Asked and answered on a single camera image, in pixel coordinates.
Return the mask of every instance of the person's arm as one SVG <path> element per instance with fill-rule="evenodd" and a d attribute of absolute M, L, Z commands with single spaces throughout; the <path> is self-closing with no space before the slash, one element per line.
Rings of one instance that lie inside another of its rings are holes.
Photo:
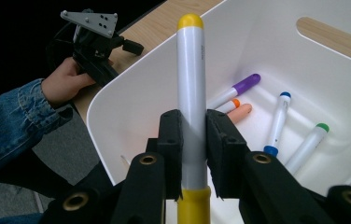
<path fill-rule="evenodd" d="M 78 69 L 67 58 L 47 78 L 0 96 L 0 169 L 72 118 L 71 108 L 55 109 L 94 83 L 87 74 L 79 75 Z"/>

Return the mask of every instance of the blue marker cap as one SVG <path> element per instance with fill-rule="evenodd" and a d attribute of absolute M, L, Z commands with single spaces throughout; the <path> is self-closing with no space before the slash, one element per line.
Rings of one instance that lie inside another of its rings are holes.
<path fill-rule="evenodd" d="M 263 148 L 263 151 L 271 154 L 272 156 L 277 156 L 278 149 L 276 147 L 266 146 Z"/>
<path fill-rule="evenodd" d="M 287 91 L 281 92 L 280 96 L 282 96 L 282 95 L 285 95 L 285 96 L 291 98 L 291 94 L 289 94 L 289 92 L 287 92 Z"/>

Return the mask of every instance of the purple marker cap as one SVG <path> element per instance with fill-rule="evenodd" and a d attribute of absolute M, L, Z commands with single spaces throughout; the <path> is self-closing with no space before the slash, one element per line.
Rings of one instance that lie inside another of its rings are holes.
<path fill-rule="evenodd" d="M 260 75 L 259 74 L 253 74 L 249 77 L 246 77 L 245 79 L 241 80 L 237 84 L 233 85 L 232 87 L 236 89 L 237 95 L 242 94 L 243 92 L 247 91 L 254 85 L 260 82 Z"/>

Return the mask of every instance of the white plastic container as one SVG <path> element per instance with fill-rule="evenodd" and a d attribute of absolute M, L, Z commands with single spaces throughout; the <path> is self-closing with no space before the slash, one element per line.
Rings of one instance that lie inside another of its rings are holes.
<path fill-rule="evenodd" d="M 236 127 L 251 150 L 263 150 L 277 97 L 288 91 L 277 158 L 287 162 L 316 124 L 328 124 L 330 132 L 295 175 L 326 196 L 329 187 L 351 182 L 351 58 L 301 35 L 297 21 L 306 17 L 351 35 L 351 0 L 228 0 L 205 13 L 206 98 L 260 74 L 260 83 L 238 97 L 253 110 Z M 94 97 L 87 125 L 114 184 L 125 178 L 126 161 L 157 137 L 160 115 L 177 108 L 176 83 L 173 35 Z M 217 199 L 210 186 L 212 223 L 242 223 L 238 201 Z M 167 203 L 166 214 L 167 223 L 176 223 L 176 203 Z"/>

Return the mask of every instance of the denim sleeve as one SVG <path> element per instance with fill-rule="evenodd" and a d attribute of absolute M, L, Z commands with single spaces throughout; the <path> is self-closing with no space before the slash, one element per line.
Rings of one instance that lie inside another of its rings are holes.
<path fill-rule="evenodd" d="M 0 169 L 73 117 L 71 108 L 58 112 L 49 105 L 41 82 L 34 80 L 0 96 Z"/>

